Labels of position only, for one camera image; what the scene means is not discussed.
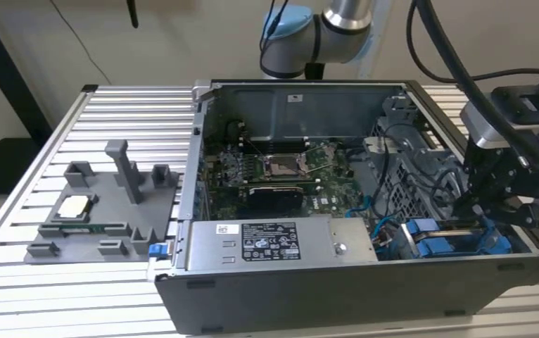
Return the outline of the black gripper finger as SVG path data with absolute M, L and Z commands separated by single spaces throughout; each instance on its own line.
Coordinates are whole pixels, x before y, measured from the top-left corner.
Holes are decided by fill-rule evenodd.
M 508 202 L 512 197 L 508 189 L 508 184 L 474 184 L 472 188 L 472 212 L 477 215 L 485 215 L 498 223 L 517 225 L 518 208 Z
M 469 190 L 455 200 L 453 216 L 459 219 L 477 218 L 484 215 L 481 207 L 481 196 L 484 194 L 484 183 L 470 183 Z

